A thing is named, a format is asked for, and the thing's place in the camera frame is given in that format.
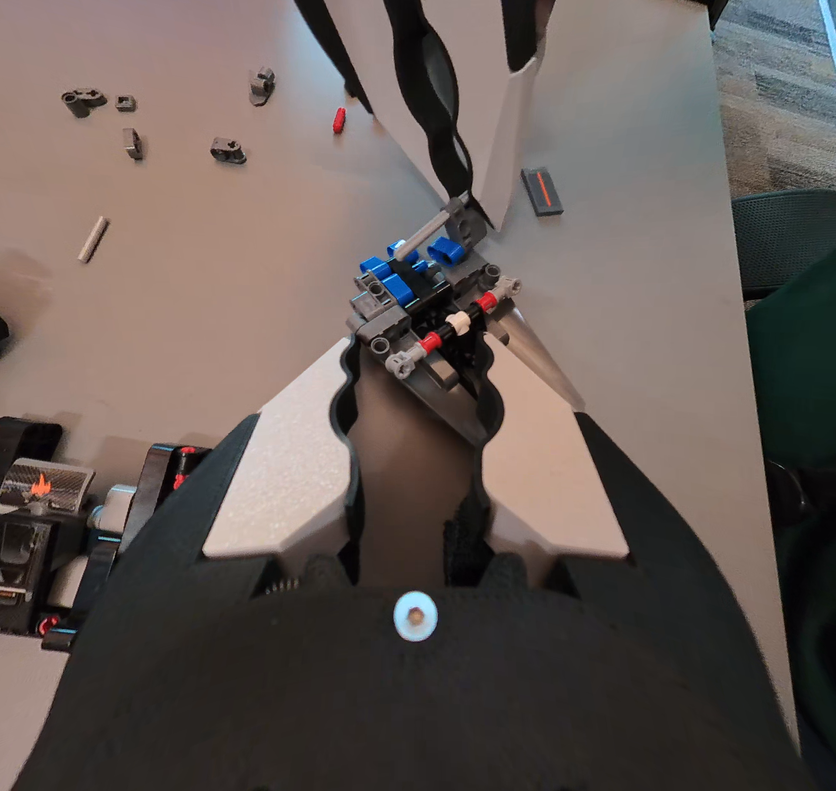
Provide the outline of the grey tile with orange stripe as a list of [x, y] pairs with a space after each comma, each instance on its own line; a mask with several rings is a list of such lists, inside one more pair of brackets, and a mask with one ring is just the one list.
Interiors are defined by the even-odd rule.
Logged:
[[520, 177], [537, 218], [557, 217], [563, 214], [563, 204], [547, 168], [522, 168]]

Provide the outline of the dark grey double connector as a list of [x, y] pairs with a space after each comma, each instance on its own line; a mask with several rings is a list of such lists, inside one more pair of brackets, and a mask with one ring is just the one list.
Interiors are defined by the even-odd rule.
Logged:
[[74, 117], [85, 118], [89, 117], [93, 109], [105, 105], [108, 99], [99, 89], [77, 88], [65, 91], [61, 96], [61, 101]]

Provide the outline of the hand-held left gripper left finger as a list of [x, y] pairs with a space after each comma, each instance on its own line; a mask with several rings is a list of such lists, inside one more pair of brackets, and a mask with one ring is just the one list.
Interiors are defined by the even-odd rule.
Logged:
[[285, 576], [337, 557], [364, 526], [350, 430], [358, 418], [355, 338], [343, 338], [258, 413], [202, 552], [277, 560]]

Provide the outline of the grey winged brick assembly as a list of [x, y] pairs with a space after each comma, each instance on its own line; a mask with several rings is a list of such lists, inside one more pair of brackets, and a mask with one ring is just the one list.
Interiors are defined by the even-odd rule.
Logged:
[[359, 294], [350, 301], [350, 331], [471, 444], [482, 435], [475, 407], [481, 389], [477, 334], [491, 334], [574, 410], [585, 409], [580, 393], [517, 308], [517, 295], [499, 302], [492, 293], [503, 275], [498, 265], [477, 253], [453, 267], [425, 259], [373, 257], [361, 263], [354, 280]]

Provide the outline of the light grey axle rod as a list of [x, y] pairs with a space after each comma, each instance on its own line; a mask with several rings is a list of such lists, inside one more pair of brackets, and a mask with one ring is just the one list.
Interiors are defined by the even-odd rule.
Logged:
[[96, 220], [93, 227], [91, 228], [84, 244], [79, 250], [77, 257], [79, 263], [89, 263], [89, 261], [94, 256], [95, 251], [98, 249], [99, 244], [101, 243], [109, 226], [110, 220], [105, 216], [99, 216], [99, 218]]

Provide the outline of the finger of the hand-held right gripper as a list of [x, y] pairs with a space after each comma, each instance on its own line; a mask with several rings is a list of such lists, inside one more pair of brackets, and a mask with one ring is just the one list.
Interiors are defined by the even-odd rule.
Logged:
[[456, 129], [472, 165], [472, 197], [501, 229], [516, 189], [538, 59], [511, 71], [501, 0], [421, 0], [450, 57]]
[[461, 192], [455, 76], [421, 0], [324, 0], [375, 119], [443, 199]]

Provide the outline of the small black brick assembly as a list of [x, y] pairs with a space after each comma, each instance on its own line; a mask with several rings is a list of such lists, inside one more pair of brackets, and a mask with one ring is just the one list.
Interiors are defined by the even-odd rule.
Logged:
[[94, 470], [15, 461], [2, 483], [2, 633], [69, 653], [121, 555], [211, 452], [156, 443], [138, 483], [113, 485], [98, 505]]

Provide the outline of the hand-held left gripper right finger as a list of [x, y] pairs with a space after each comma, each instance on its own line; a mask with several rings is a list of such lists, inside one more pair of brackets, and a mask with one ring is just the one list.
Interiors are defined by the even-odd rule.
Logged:
[[485, 339], [494, 358], [486, 376], [504, 408], [482, 451], [487, 544], [519, 555], [530, 586], [568, 555], [625, 559], [629, 546], [572, 407], [499, 340]]

